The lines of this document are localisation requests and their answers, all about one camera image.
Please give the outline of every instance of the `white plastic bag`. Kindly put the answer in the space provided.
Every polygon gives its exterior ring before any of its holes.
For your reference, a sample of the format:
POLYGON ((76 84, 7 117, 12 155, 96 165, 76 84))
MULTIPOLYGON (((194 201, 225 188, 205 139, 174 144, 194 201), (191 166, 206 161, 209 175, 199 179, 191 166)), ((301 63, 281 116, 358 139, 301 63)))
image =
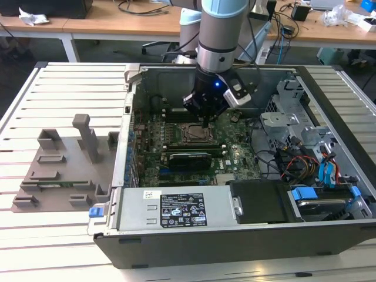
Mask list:
POLYGON ((325 11, 320 20, 325 26, 344 25, 347 26, 346 19, 352 14, 344 5, 337 5, 332 11, 325 11))

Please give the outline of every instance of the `wooden desk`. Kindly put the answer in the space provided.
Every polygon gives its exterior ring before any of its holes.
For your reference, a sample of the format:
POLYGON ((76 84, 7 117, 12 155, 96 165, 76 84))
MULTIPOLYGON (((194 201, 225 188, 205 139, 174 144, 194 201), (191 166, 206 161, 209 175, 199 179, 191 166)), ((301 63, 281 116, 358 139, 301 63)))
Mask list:
MULTIPOLYGON (((280 7, 290 1, 278 1, 276 11, 279 11, 280 7)), ((347 2, 346 7, 349 10, 358 13, 364 13, 361 11, 360 1, 347 2)), ((292 9, 287 9, 284 14, 291 16, 292 9)), ((337 48, 349 48, 349 49, 376 49, 376 33, 365 32, 358 26, 348 24, 345 26, 328 26, 319 20, 322 12, 312 11, 308 14, 307 19, 304 22, 298 22, 300 26, 299 34, 291 41, 291 46, 317 46, 317 47, 337 47, 337 48)), ((287 17, 281 16, 283 24, 296 27, 294 22, 291 22, 287 17)), ((273 27, 269 33, 267 39, 275 39, 277 36, 277 25, 273 21, 273 27)))
MULTIPOLYGON (((118 9, 118 1, 94 0, 85 20, 68 19, 63 27, 64 32, 74 33, 106 33, 127 35, 180 35, 180 11, 177 7, 167 8, 166 15, 136 16, 118 9)), ((161 7, 161 4, 135 1, 130 10, 135 12, 149 11, 161 7)))
MULTIPOLYGON (((347 2, 348 9, 358 12, 358 2, 347 2)), ((278 0, 276 11, 292 1, 278 0)), ((70 62, 79 62, 74 39, 103 39, 127 41, 166 41, 178 42, 180 35, 180 8, 168 8, 170 13, 159 16, 134 16, 118 10, 112 0, 94 0, 86 19, 51 18, 51 23, 34 27, 25 25, 18 17, 1 17, 0 21, 19 37, 58 38, 62 41, 70 62)), ((131 10, 148 11, 161 6, 150 4, 147 0, 132 3, 131 10)), ((284 12, 291 15, 291 9, 284 12)), ((300 22, 300 33, 291 41, 291 46, 336 47, 344 49, 376 49, 376 33, 364 32, 357 26, 325 27, 318 19, 322 12, 312 11, 305 22, 300 22)), ((282 22, 294 26, 294 23, 282 16, 282 22)), ((0 36, 8 36, 0 28, 0 36)), ((269 48, 277 36, 276 23, 273 21, 271 32, 263 45, 269 48)))

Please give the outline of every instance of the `black box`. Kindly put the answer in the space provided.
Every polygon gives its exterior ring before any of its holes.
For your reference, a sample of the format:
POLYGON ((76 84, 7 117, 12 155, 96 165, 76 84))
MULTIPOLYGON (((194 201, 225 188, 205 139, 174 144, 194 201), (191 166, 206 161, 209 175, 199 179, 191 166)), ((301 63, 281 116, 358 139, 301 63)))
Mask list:
POLYGON ((310 12, 311 6, 295 5, 291 12, 291 17, 294 21, 304 22, 310 12))
POLYGON ((93 0, 0 0, 2 16, 18 16, 20 7, 30 14, 61 16, 71 19, 84 19, 93 0))

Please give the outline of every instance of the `desk leg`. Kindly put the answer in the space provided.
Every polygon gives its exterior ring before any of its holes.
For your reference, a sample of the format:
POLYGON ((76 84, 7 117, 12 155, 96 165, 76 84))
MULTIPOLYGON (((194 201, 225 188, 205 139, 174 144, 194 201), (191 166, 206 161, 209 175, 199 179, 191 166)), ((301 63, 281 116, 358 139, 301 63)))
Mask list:
POLYGON ((80 62, 80 57, 78 56, 75 40, 71 36, 61 38, 63 42, 66 56, 70 63, 80 62))

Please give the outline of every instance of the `black plastic part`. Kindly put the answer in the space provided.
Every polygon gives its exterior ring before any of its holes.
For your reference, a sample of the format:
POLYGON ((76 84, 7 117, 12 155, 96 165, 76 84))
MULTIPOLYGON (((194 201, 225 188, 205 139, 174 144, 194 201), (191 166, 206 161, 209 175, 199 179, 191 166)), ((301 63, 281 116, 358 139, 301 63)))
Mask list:
POLYGON ((37 62, 34 68, 42 69, 42 68, 47 67, 47 65, 48 65, 48 62, 37 62))
POLYGON ((313 274, 312 273, 308 273, 308 272, 296 272, 295 273, 295 277, 312 277, 313 274))
POLYGON ((174 171, 202 171, 210 169, 210 154, 173 154, 170 155, 169 168, 174 171))
POLYGON ((266 10, 269 12, 269 18, 268 21, 271 21, 273 17, 273 13, 276 10, 277 1, 276 0, 269 0, 266 4, 266 10))
POLYGON ((231 195, 238 197, 243 215, 239 224, 292 223, 296 218, 287 192, 289 185, 277 180, 239 180, 230 183, 231 195))
POLYGON ((295 27, 291 26, 291 25, 283 25, 281 27, 281 31, 283 31, 283 33, 285 35, 290 35, 292 36, 294 34, 294 31, 295 31, 295 27))
POLYGON ((304 22, 305 19, 307 19, 310 9, 310 6, 294 5, 293 11, 291 12, 291 18, 294 21, 304 22))

